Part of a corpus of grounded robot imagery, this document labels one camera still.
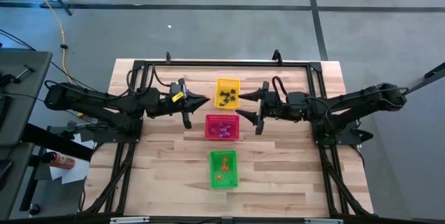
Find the yellow tag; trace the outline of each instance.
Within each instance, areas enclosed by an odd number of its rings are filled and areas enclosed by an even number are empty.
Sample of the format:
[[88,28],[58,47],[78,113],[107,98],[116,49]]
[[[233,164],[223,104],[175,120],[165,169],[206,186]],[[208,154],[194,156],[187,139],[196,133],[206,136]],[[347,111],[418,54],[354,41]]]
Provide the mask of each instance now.
[[177,93],[175,96],[172,97],[172,101],[176,102],[178,99],[181,99],[184,96],[183,92]]

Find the wooden table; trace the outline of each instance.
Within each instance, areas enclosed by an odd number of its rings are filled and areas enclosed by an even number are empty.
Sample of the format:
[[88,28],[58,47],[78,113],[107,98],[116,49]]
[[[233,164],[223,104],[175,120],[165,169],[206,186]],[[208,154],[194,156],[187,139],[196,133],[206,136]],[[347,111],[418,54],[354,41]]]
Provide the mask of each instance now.
[[[120,94],[127,89],[125,77],[133,62],[134,59],[116,60],[109,93]],[[339,62],[322,62],[322,66],[327,96],[344,94]],[[282,78],[288,91],[309,92],[306,72],[299,67],[158,66],[156,71],[164,82],[185,78],[190,91],[210,97],[215,95],[218,77],[240,79],[240,93],[258,89],[263,81],[270,82],[275,75]],[[156,81],[153,86],[168,91]],[[207,141],[206,114],[235,114],[216,109],[213,104],[211,99],[191,115],[192,129],[184,129],[181,114],[144,119],[143,134],[133,159],[126,215],[328,217],[320,157],[308,122],[266,119],[263,134],[256,136],[252,124],[240,117],[239,141]],[[258,103],[243,100],[241,109],[257,111]],[[92,158],[85,208],[108,183],[115,150],[116,144],[105,144]],[[212,150],[237,151],[237,188],[210,189],[208,156]],[[362,160],[348,146],[339,146],[339,157],[346,185],[362,206],[372,212]],[[333,190],[340,209],[335,186]]]

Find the yellow cable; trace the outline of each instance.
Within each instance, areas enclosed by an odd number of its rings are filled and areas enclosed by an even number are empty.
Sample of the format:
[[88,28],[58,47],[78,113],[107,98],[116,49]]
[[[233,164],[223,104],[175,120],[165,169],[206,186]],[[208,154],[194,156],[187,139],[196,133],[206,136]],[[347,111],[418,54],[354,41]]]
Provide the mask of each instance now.
[[[50,9],[50,11],[53,13],[54,17],[57,20],[58,27],[60,28],[60,33],[62,34],[62,44],[65,45],[65,32],[63,30],[63,26],[62,26],[60,20],[58,19],[56,13],[54,12],[54,9],[51,7],[51,5],[49,5],[48,1],[47,0],[43,0],[43,1],[47,4],[48,8]],[[62,48],[62,68],[63,68],[63,71],[65,71],[65,73],[68,74],[67,75],[68,81],[70,81],[70,83],[72,83],[72,80],[71,80],[69,73],[67,71],[67,68],[65,66],[65,59],[66,59],[66,50],[64,48]]]

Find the green plastic basket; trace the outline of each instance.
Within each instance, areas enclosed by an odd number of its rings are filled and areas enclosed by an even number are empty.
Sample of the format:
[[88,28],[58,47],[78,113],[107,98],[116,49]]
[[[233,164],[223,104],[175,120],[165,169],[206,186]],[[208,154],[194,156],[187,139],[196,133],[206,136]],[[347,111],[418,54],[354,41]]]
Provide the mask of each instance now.
[[231,189],[237,186],[238,169],[236,165],[236,151],[211,151],[210,187],[213,189]]

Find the pink plastic basket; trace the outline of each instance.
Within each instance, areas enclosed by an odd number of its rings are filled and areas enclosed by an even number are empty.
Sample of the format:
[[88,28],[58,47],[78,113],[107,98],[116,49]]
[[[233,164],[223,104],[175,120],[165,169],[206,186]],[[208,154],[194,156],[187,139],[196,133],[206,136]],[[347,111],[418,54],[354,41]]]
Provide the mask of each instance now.
[[205,136],[209,140],[238,140],[239,115],[206,115]]

